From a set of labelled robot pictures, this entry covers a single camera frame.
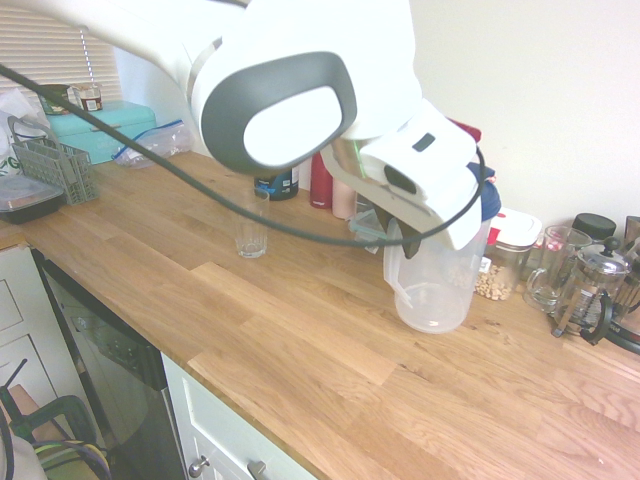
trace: dishwasher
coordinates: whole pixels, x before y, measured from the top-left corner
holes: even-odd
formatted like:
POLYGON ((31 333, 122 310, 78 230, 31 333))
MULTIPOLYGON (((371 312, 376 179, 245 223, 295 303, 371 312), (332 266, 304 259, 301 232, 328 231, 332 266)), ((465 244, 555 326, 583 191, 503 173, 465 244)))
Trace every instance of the dishwasher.
POLYGON ((60 328, 85 387, 114 480, 184 480, 160 351, 37 250, 60 328))

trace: white wall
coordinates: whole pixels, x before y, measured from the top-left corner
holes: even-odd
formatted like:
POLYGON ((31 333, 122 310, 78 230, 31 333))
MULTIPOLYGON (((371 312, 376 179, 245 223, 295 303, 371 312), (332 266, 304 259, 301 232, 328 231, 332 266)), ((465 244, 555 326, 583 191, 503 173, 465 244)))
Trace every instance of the white wall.
POLYGON ((415 68, 480 128, 503 204, 543 223, 640 215, 640 2, 411 0, 415 68))

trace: plastic basket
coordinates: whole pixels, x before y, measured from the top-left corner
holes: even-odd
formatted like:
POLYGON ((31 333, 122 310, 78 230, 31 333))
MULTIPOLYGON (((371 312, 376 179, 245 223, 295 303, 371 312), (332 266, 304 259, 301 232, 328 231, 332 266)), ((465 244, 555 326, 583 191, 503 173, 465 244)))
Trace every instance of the plastic basket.
POLYGON ((13 144, 13 150, 27 177, 61 187, 69 205, 77 205, 98 197, 87 152, 60 143, 55 134, 44 125, 16 117, 9 117, 8 123, 16 140, 20 137, 14 130, 16 123, 42 130, 48 137, 16 141, 13 144))

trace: clear plastic jug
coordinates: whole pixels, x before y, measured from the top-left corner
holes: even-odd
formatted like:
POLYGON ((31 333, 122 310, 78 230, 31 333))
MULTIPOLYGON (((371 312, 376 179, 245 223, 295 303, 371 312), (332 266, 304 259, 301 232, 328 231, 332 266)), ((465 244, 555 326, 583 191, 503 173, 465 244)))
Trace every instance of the clear plastic jug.
MULTIPOLYGON (((403 322, 426 333, 446 333, 460 326, 469 313, 490 225, 490 220, 483 222, 460 250, 451 250, 435 237, 426 238, 408 260, 402 246, 385 247, 384 279, 395 292, 403 322)), ((389 225, 388 236, 400 238, 396 222, 389 225)))

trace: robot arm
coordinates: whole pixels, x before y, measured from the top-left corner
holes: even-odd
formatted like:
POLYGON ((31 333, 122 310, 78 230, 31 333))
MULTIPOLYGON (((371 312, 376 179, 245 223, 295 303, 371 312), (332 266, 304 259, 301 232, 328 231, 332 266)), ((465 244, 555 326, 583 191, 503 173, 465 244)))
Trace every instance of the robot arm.
MULTIPOLYGON (((473 196, 473 139, 413 71, 408 0, 0 0, 150 60, 185 92, 213 157, 275 175, 332 143, 334 177, 418 231, 473 196)), ((478 230, 480 205, 441 234, 478 230)))

